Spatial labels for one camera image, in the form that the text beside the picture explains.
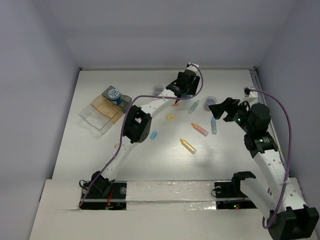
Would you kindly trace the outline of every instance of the gray wall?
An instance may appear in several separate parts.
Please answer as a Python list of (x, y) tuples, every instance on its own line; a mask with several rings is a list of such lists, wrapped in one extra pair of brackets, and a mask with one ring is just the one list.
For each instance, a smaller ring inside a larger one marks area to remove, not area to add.
[(295, 0), (47, 2), (82, 67), (252, 67)]
[(79, 68), (43, 0), (0, 1), (0, 239), (28, 239)]
[[(298, 0), (281, 33), (258, 67), (262, 88), (277, 96), (292, 124), (291, 174), (309, 206), (320, 210), (320, 1)], [(282, 110), (267, 99), (282, 150), (288, 126)]]

